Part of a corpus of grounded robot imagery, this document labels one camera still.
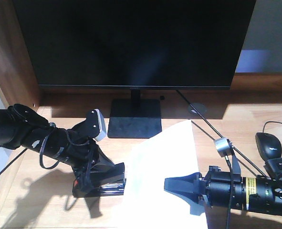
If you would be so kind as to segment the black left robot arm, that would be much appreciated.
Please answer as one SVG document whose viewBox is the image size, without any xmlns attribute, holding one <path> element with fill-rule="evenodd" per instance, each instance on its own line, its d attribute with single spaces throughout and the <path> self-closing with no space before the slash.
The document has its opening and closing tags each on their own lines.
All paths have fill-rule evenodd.
<svg viewBox="0 0 282 229">
<path fill-rule="evenodd" d="M 31 108 L 14 104 L 0 109 L 0 147 L 20 146 L 72 167 L 77 180 L 95 185 L 124 181 L 124 163 L 114 164 L 97 142 L 105 137 L 105 124 L 98 109 L 71 129 L 58 128 Z"/>
</svg>

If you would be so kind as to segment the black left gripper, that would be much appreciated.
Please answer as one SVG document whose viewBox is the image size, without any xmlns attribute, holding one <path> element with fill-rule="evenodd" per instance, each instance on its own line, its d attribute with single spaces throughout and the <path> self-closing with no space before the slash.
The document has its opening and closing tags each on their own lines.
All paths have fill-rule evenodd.
<svg viewBox="0 0 282 229">
<path fill-rule="evenodd" d="M 86 132 L 86 120 L 65 131 L 68 153 L 73 157 L 73 172 L 77 177 L 90 175 L 91 181 L 124 181 L 124 162 L 114 164 Z"/>
</svg>

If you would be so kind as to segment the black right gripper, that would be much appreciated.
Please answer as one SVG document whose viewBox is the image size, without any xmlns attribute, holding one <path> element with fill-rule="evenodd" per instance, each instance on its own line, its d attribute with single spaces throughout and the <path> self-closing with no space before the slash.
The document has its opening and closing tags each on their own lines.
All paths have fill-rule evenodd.
<svg viewBox="0 0 282 229">
<path fill-rule="evenodd" d="M 199 201 L 198 195 L 209 207 L 231 206 L 232 209 L 243 209 L 243 178 L 240 174 L 230 177 L 230 172 L 223 172 L 218 166 L 209 166 L 204 177 L 196 172 L 183 177 L 166 178 L 164 190 L 188 193 L 179 197 L 189 204 L 189 212 L 194 216 L 205 213 L 205 207 Z"/>
</svg>

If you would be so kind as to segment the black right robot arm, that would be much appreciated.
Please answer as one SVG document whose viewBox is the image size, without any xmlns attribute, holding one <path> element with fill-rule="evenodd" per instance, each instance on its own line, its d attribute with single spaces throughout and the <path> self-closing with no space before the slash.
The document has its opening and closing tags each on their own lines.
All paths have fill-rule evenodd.
<svg viewBox="0 0 282 229">
<path fill-rule="evenodd" d="M 196 172 L 166 178 L 164 190 L 188 202 L 192 208 L 225 207 L 282 216 L 282 175 L 275 179 L 241 177 L 224 172 L 218 166 L 209 166 L 205 176 Z"/>
</svg>

